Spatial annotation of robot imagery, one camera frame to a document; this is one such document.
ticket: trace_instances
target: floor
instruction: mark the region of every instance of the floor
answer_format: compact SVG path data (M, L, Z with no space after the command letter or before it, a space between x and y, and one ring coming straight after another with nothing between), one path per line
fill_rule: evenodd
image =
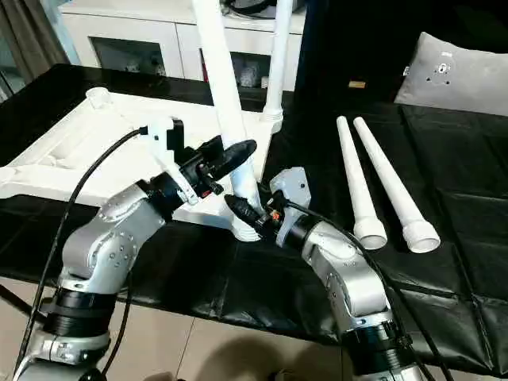
M33 298L34 285L4 278L0 278L0 283L26 301ZM118 303L113 315L113 340L123 307ZM0 331L0 380L7 380L12 376L26 319L1 301L0 316L4 323ZM341 358L337 347L133 306L108 380L264 381L271 372L290 368L309 381L349 381L350 366L347 360L343 365ZM437 381L444 379L438 369L431 370ZM492 377L453 373L456 381L496 381Z

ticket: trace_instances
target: gray cushion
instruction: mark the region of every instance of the gray cushion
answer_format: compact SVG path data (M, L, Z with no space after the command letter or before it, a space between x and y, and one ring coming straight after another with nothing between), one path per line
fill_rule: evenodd
M423 32L395 102L508 116L508 54L462 49Z

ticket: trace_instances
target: black tablecloth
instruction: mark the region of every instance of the black tablecloth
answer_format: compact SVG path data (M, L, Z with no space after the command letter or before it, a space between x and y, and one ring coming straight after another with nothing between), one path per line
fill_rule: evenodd
M212 103L205 83L58 66L0 106L0 166L94 86ZM261 110L263 91L245 90L241 97L246 110ZM299 105L272 138L265 179L285 167L303 166L311 208L347 229L354 221L335 125L340 114L365 118L442 239L435 252L408 251L393 208L354 136L389 239L375 257L404 290L451 367L508 374L508 119L347 100L326 110ZM0 275L38 280L63 210L62 202L29 196L0 201ZM76 206L64 235L95 212ZM52 267L53 279L60 265ZM136 303L162 310L337 342L324 289L298 254L240 243L225 230L180 222L161 229L141 250L134 295ZM421 334L410 318L403 318L415 348L432 363Z

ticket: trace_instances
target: white plastic tube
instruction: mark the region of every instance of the white plastic tube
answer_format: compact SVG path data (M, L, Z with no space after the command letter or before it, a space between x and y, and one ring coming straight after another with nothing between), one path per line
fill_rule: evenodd
M348 121L345 117L337 119L337 129L341 139L342 157L346 177L348 178L349 194L351 195L352 211L355 214L355 237L368 250L376 250L387 244L387 233L383 223L377 218L371 194L368 191L364 172L352 141Z
M431 252L437 248L441 239L434 227L421 215L406 187L391 166L378 142L367 127L364 119L357 117L353 124L364 143L384 189L394 206L395 213L402 224L402 235L412 252Z
M284 70L286 68L287 41L293 14L294 0L278 0L275 11L275 31L273 48L270 58L270 75L268 77L267 103L263 109L264 121L277 121L277 129L280 130L283 119L283 86Z
M192 0L192 4L212 98L221 128L222 143L225 148L228 148L239 141L246 140L247 135L233 63L225 40L219 0ZM239 166L230 176L234 194L246 198L254 208L262 209L251 160ZM233 220L233 233L242 241L259 239L254 229L238 218Z

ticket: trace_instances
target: black cylindrical part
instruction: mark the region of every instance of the black cylindrical part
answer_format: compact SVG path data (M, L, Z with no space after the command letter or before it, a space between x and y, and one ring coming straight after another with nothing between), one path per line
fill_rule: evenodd
M318 222L319 220L316 217L309 216L307 214L301 216L295 224L291 226L291 229L286 236L284 246L301 252L310 232Z
M115 296L60 288L48 308L44 331L67 337L96 337L107 333Z
M413 363L412 352L403 345L406 338L392 321L349 331L341 336L341 341L351 357L355 375L370 375Z
M150 204L166 221L170 221L173 212L183 204L178 196L178 185L166 172L152 178L149 183L140 180L136 185L146 193Z

